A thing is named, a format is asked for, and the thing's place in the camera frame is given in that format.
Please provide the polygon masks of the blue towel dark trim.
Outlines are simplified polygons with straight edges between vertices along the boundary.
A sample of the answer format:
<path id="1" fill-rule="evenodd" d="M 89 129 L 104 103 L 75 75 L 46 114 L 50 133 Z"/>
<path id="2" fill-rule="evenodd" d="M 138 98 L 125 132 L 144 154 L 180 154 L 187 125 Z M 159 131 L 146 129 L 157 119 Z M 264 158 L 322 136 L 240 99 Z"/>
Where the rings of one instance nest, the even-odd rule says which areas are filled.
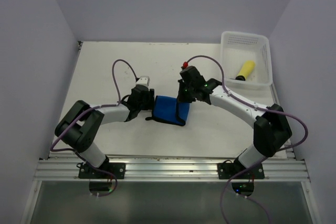
<path id="1" fill-rule="evenodd" d="M 177 98 L 157 95 L 154 100 L 154 107 L 150 117 L 146 121 L 185 126 L 190 110 L 190 104 L 178 102 Z"/>

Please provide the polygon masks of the yellow towel black trim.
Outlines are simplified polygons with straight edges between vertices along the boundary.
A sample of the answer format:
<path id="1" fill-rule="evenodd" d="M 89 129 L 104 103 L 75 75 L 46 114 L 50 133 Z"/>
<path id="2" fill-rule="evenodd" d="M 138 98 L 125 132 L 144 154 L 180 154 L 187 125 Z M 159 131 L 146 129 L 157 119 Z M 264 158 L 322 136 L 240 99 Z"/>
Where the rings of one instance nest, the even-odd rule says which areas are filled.
<path id="1" fill-rule="evenodd" d="M 238 81 L 246 81 L 250 74 L 253 72 L 255 68 L 255 62 L 252 60 L 245 61 L 237 74 L 234 80 Z"/>

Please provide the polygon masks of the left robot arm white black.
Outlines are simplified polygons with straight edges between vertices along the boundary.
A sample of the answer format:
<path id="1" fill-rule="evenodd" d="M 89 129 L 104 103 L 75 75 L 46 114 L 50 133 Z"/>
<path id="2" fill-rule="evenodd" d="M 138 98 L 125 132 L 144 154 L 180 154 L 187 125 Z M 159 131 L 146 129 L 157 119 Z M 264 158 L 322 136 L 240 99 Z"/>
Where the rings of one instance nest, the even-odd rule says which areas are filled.
<path id="1" fill-rule="evenodd" d="M 70 150 L 78 153 L 91 165 L 90 171 L 97 178 L 109 172 L 106 155 L 94 143 L 101 125 L 114 122 L 129 122 L 141 111 L 154 106 L 154 89 L 137 84 L 131 94 L 119 104 L 89 105 L 77 101 L 55 128 L 57 141 L 63 141 Z"/>

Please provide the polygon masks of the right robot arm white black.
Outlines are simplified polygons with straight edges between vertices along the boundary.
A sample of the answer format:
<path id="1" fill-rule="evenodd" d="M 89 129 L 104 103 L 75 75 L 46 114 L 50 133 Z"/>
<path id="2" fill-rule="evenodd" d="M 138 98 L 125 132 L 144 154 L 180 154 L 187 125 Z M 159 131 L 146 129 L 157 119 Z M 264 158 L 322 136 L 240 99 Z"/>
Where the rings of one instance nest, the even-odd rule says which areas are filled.
<path id="1" fill-rule="evenodd" d="M 246 178 L 253 171 L 253 165 L 270 158 L 292 136 L 283 109 L 277 104 L 265 106 L 252 103 L 241 95 L 228 90 L 216 79 L 205 80 L 195 66 L 188 66 L 180 72 L 178 101 L 205 102 L 224 109 L 246 122 L 253 129 L 253 143 L 233 162 L 236 176 Z"/>

